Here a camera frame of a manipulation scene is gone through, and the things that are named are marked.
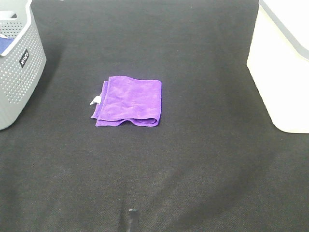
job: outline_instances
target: microfiber cloth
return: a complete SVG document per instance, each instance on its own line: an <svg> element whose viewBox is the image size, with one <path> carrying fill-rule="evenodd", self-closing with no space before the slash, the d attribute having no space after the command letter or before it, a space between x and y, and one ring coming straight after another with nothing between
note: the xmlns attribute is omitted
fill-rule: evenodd
<svg viewBox="0 0 309 232"><path fill-rule="evenodd" d="M12 38L3 38L0 37L0 53L4 52L6 48L13 42Z"/></svg>
<svg viewBox="0 0 309 232"><path fill-rule="evenodd" d="M162 83L112 76L104 81L100 104L91 116L96 126L118 126L131 121L137 126L154 127L161 115Z"/></svg>

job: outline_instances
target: basket label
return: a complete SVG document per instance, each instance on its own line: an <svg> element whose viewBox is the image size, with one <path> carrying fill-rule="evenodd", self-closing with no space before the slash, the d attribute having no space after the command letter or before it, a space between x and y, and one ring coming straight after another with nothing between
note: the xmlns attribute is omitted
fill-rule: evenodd
<svg viewBox="0 0 309 232"><path fill-rule="evenodd" d="M29 58L29 52L28 50L26 49L23 56L21 57L21 59L19 60L19 63L21 65L21 67L23 68L24 65L26 64L27 60Z"/></svg>

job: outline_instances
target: white container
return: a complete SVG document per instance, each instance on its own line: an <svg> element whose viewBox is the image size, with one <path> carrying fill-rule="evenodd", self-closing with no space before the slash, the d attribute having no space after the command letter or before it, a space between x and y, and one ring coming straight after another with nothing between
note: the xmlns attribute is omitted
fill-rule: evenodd
<svg viewBox="0 0 309 232"><path fill-rule="evenodd" d="M274 125L309 133L309 0L260 0L248 68Z"/></svg>
<svg viewBox="0 0 309 232"><path fill-rule="evenodd" d="M14 38L0 54L0 130L17 119L46 63L31 2L0 0L0 34Z"/></svg>

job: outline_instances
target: gray basket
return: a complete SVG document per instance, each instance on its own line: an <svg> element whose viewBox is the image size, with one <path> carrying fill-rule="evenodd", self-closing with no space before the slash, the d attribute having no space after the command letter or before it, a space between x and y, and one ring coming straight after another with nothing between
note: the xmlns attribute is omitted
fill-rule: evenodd
<svg viewBox="0 0 309 232"><path fill-rule="evenodd" d="M46 63L31 2L0 0L0 33L14 38L0 54L0 130L17 119Z"/></svg>

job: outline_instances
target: dark gray carpet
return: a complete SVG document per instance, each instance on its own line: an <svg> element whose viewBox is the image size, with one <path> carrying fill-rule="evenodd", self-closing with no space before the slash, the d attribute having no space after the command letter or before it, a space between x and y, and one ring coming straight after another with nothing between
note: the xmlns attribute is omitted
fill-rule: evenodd
<svg viewBox="0 0 309 232"><path fill-rule="evenodd" d="M47 56L0 132L1 232L308 231L309 136L246 67L258 0L36 0ZM161 122L95 127L109 76L159 79Z"/></svg>

